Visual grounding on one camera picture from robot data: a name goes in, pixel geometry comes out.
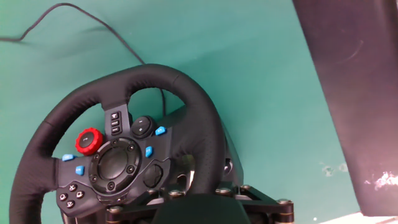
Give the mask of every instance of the black steering wheel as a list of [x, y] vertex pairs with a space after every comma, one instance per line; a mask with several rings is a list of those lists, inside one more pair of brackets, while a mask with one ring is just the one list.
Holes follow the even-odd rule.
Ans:
[[[131, 137], [127, 104], [132, 94], [144, 88], [168, 90], [185, 103], [187, 112], [181, 121], [167, 128], [167, 134], [139, 140]], [[106, 136], [102, 147], [91, 156], [79, 157], [72, 161], [61, 161], [52, 157], [55, 146], [65, 131], [81, 114], [97, 103], [101, 103], [105, 111]], [[115, 113], [118, 113], [121, 121], [119, 134], [112, 133], [108, 124], [111, 122], [111, 115]], [[154, 153], [150, 158], [142, 156], [145, 154], [144, 148], [149, 144], [155, 144], [159, 149], [157, 154]], [[97, 79], [71, 92], [37, 128], [22, 156], [12, 186], [10, 223], [41, 223], [40, 212], [44, 194], [54, 190], [57, 190], [57, 203], [61, 210], [76, 217], [95, 212], [106, 205], [120, 203], [119, 196], [136, 198], [148, 190], [141, 181], [136, 181], [143, 178], [146, 169], [153, 164], [159, 167], [166, 164], [165, 168], [163, 167], [166, 169], [163, 176], [166, 176], [170, 161], [187, 154], [194, 157], [196, 164], [194, 179], [187, 196], [213, 194], [223, 175], [224, 144], [223, 127], [213, 102], [186, 74], [163, 65], [142, 65]], [[100, 175], [93, 178], [93, 172], [98, 170], [95, 166], [98, 165], [98, 159], [101, 159], [99, 156], [115, 147], [122, 148], [120, 151], [123, 152], [116, 155], [119, 158], [130, 153], [125, 148], [135, 148], [134, 154], [128, 155], [128, 161], [124, 160], [126, 163], [132, 163], [132, 173], [124, 173], [117, 184], [108, 185], [106, 188], [106, 181], [115, 176]], [[77, 170], [75, 173], [77, 165], [83, 167], [84, 173], [82, 170], [79, 175]], [[76, 188], [84, 190], [80, 192], [81, 197], [84, 193], [81, 200], [76, 199], [79, 198]], [[62, 198], [65, 192], [69, 194], [69, 198], [76, 200], [74, 205], [63, 200], [66, 199]], [[118, 201], [106, 200], [115, 197]]]

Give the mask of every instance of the metal bolt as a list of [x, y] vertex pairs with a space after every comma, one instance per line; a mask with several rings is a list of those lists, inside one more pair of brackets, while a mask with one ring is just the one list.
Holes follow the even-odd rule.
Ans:
[[133, 166], [128, 166], [127, 169], [126, 169], [126, 172], [128, 174], [132, 174], [134, 172], [134, 167]]
[[92, 183], [95, 183], [95, 182], [98, 180], [98, 178], [97, 178], [96, 175], [92, 175], [92, 176], [90, 177], [90, 180], [92, 181]]
[[251, 188], [250, 185], [242, 185], [241, 186], [241, 189], [243, 189], [243, 190], [249, 190], [250, 188]]
[[154, 189], [147, 190], [150, 195], [155, 194], [157, 191]]
[[184, 195], [184, 192], [181, 192], [181, 191], [179, 191], [179, 190], [171, 190], [171, 191], [169, 192], [169, 195], [170, 195], [172, 198], [176, 198], [176, 197], [183, 196], [183, 195]]
[[292, 203], [291, 200], [287, 200], [287, 199], [284, 199], [284, 198], [279, 199], [279, 200], [277, 200], [276, 202], [277, 202], [279, 205], [285, 205], [285, 204], [287, 204], [287, 203]]
[[220, 189], [216, 189], [216, 194], [218, 195], [228, 195], [231, 193], [231, 189], [227, 187], [222, 187]]
[[108, 183], [108, 190], [113, 190], [114, 189], [114, 182], [109, 182]]
[[108, 212], [112, 213], [112, 214], [120, 213], [122, 210], [123, 210], [123, 208], [120, 206], [113, 206], [113, 207], [108, 208]]

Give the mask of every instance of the racing wheel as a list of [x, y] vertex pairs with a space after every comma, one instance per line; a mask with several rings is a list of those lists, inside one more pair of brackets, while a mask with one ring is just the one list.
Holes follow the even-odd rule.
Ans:
[[[185, 116], [170, 127], [144, 116], [132, 122], [127, 104], [144, 88], [178, 96]], [[86, 129], [76, 140], [84, 156], [52, 157], [70, 125], [101, 103], [104, 134]], [[41, 223], [44, 194], [57, 191], [57, 205], [68, 217], [83, 217], [111, 205], [131, 203], [148, 190], [168, 184], [174, 160], [195, 159], [187, 192], [213, 194], [223, 176], [224, 131], [205, 91], [186, 74], [163, 65], [141, 65], [83, 85], [66, 96], [43, 120], [28, 144], [11, 192], [10, 223]]]

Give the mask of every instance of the green surface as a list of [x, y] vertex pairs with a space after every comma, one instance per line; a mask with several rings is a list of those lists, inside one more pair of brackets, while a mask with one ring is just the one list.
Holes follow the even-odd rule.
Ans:
[[[53, 0], [0, 0], [0, 35], [21, 35]], [[245, 183], [295, 202], [296, 223], [359, 210], [305, 39], [288, 0], [85, 0], [70, 3], [113, 26], [149, 63], [177, 68], [211, 96], [238, 149]], [[58, 8], [24, 44], [0, 42], [0, 223], [12, 180], [35, 129], [69, 92], [138, 65], [97, 22]], [[168, 111], [181, 102], [167, 95]], [[133, 117], [159, 118], [157, 90], [132, 97]], [[67, 131], [54, 156], [74, 153], [78, 133], [103, 130], [99, 105]], [[325, 166], [334, 169], [325, 175]], [[61, 223], [47, 194], [43, 223]]]

